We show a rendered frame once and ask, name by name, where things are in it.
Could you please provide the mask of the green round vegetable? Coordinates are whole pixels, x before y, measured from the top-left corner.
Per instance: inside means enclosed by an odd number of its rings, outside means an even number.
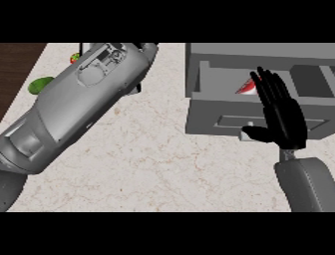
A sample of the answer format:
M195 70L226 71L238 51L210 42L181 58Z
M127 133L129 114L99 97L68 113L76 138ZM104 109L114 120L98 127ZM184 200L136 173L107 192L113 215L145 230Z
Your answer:
M46 86L52 83L52 81L55 80L53 77L45 77L37 79L28 87L28 91L33 95L39 95L42 93L42 91L45 90Z

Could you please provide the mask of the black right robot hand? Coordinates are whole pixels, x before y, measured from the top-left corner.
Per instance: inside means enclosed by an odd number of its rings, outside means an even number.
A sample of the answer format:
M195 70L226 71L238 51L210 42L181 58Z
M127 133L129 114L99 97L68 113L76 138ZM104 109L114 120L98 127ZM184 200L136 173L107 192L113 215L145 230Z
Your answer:
M241 130L262 142L275 142L281 149L299 150L306 147L308 125L297 101L292 98L281 77L257 68L250 73L263 104L266 127L246 126Z

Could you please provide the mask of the grey drawer front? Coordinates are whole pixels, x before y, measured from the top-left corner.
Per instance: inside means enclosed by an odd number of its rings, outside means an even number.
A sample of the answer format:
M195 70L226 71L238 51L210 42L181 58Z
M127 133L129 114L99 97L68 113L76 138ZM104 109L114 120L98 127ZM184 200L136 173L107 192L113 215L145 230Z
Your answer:
M309 130L311 139L335 133L335 98L296 97L306 120L327 123ZM189 100L185 132L238 136L243 127L218 127L221 116L265 117L259 96L194 93Z

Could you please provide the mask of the grey cabinet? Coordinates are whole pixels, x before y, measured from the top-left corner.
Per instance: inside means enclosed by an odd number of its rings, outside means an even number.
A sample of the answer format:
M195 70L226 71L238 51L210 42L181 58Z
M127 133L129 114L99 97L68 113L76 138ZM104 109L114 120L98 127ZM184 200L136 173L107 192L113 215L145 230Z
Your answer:
M290 70L294 65L327 66L335 77L335 43L187 43L185 95L195 91L201 61L255 70Z

